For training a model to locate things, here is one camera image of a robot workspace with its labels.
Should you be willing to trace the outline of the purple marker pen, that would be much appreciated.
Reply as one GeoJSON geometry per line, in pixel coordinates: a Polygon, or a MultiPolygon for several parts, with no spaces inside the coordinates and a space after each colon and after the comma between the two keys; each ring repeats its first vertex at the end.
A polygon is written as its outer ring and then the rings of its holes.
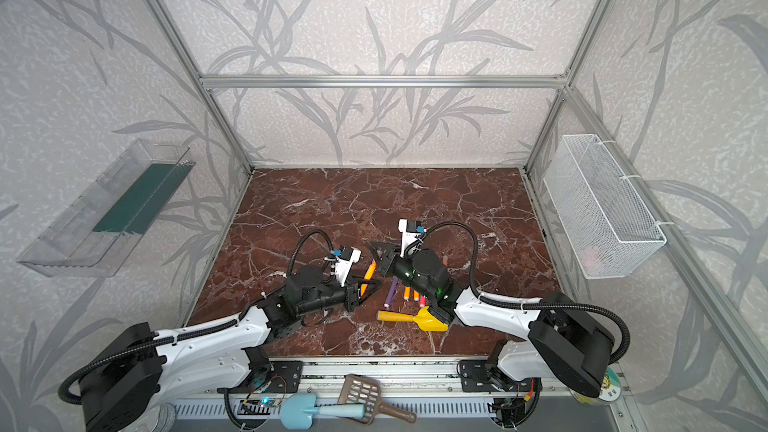
{"type": "Polygon", "coordinates": [[[393,302],[393,300],[395,298],[395,295],[396,295],[399,283],[400,283],[399,279],[397,277],[395,277],[393,279],[390,287],[389,287],[389,290],[388,290],[388,293],[387,293],[387,296],[386,296],[386,300],[384,302],[384,308],[385,309],[390,309],[391,308],[391,305],[392,305],[392,302],[393,302]]]}

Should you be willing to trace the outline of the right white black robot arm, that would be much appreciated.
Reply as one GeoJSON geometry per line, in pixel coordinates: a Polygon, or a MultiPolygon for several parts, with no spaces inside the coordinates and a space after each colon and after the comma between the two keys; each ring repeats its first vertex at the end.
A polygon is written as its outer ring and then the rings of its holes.
{"type": "Polygon", "coordinates": [[[432,249],[424,247],[431,229],[403,219],[398,245],[372,242],[369,249],[383,275],[392,275],[424,297],[415,319],[427,331],[455,323],[514,336],[489,357],[497,388],[524,379],[556,378],[573,392],[597,398],[608,367],[628,351],[631,335],[616,313],[577,303],[555,291],[544,298],[515,298],[482,292],[474,278],[455,280],[432,249]]]}

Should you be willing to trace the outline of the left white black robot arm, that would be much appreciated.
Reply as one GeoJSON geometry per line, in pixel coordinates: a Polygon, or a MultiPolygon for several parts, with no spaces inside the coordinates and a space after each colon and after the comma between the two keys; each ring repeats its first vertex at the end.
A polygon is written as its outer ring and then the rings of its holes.
{"type": "Polygon", "coordinates": [[[298,330],[307,315],[351,312],[380,289],[376,279],[351,275],[360,256],[328,245],[329,277],[324,267],[290,266],[282,285],[224,318],[158,331],[135,324],[65,378],[58,397],[81,407],[89,431],[127,431],[176,399],[240,387],[262,366],[261,346],[298,330]]]}

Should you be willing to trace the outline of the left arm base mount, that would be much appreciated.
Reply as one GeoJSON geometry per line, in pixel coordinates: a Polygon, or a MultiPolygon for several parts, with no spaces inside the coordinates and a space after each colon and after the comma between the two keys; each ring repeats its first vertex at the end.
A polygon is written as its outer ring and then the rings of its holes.
{"type": "Polygon", "coordinates": [[[302,370],[303,362],[299,360],[264,363],[252,370],[242,382],[231,388],[229,393],[293,394],[299,389],[302,370]]]}

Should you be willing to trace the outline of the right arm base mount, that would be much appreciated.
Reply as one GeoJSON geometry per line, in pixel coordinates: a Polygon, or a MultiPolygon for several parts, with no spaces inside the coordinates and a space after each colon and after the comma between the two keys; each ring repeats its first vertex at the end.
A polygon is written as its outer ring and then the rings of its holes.
{"type": "Polygon", "coordinates": [[[541,384],[537,379],[513,380],[497,366],[491,366],[485,360],[461,360],[457,365],[457,373],[463,392],[538,394],[541,391],[541,384]]]}

